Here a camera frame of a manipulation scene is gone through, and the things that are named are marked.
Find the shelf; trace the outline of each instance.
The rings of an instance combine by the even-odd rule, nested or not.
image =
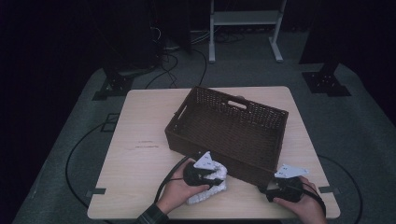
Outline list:
[[[215,12],[214,25],[276,24],[278,10]]]

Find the wicker basket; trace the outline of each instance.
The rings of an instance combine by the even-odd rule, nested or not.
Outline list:
[[[288,112],[194,87],[165,129],[183,155],[210,151],[228,174],[266,187],[274,176]]]

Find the finger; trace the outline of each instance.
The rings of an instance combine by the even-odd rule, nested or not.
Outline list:
[[[281,198],[274,198],[274,203],[284,206],[285,208],[288,208],[291,211],[293,211],[294,207],[296,206],[295,203],[291,203]]]
[[[303,182],[305,184],[309,184],[309,180],[307,178],[303,177],[302,175],[300,175],[299,177],[300,177],[301,182]]]
[[[317,186],[314,183],[309,183],[309,186],[311,186],[311,188],[316,189]]]
[[[200,186],[196,186],[196,187],[191,187],[192,195],[204,192],[205,190],[209,190],[209,185],[200,185]]]
[[[189,164],[190,162],[193,162],[193,160],[192,160],[192,159],[188,159],[188,160],[184,161],[184,162],[178,167],[178,169],[175,171],[175,173],[177,173],[177,172],[183,172],[184,169],[186,168],[187,164]]]

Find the white cloth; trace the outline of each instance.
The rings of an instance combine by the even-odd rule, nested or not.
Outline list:
[[[211,175],[206,175],[206,176],[204,176],[204,178],[206,178],[206,179],[216,179],[216,178],[222,179],[223,182],[221,182],[221,184],[219,184],[218,186],[214,185],[211,189],[201,192],[199,194],[195,194],[194,196],[190,197],[187,200],[187,204],[199,203],[203,200],[208,199],[210,196],[227,189],[226,181],[225,181],[225,178],[227,177],[227,168],[225,168],[225,166],[223,166],[222,164],[220,164],[216,161],[214,161],[214,163],[215,163],[216,172]]]

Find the gray carpet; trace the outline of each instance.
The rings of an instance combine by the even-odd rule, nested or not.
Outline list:
[[[393,223],[396,220],[396,131],[393,124],[364,89],[358,76],[339,65],[338,80],[352,96],[328,97],[312,94],[301,75],[318,71],[321,64],[298,64],[307,33],[281,33],[278,45],[283,63],[277,63],[268,44],[268,34],[246,35],[240,42],[216,45],[216,63],[208,64],[202,82],[204,87],[287,86],[300,110],[315,150],[348,170],[361,189],[363,213],[360,223]],[[207,44],[193,46],[207,57]],[[172,52],[177,66],[171,71],[178,88],[198,85],[205,70],[204,57],[193,51]],[[170,68],[175,59],[163,57],[163,66]],[[163,70],[137,77],[133,89],[145,89]],[[65,166],[78,141],[106,120],[109,113],[120,113],[125,97],[109,97],[92,101],[106,76],[102,69],[92,74],[73,112],[59,135],[40,175],[32,186],[14,223],[104,223],[90,220],[87,209],[71,193],[65,180]],[[153,81],[149,89],[174,88],[170,76]],[[100,128],[88,134],[73,152],[68,173],[76,194],[89,204],[89,193],[96,185],[112,133]],[[332,161],[320,159],[341,216],[329,223],[354,223],[359,213],[359,197],[345,171]],[[130,220],[112,220],[130,223]],[[299,223],[282,220],[282,223]]]

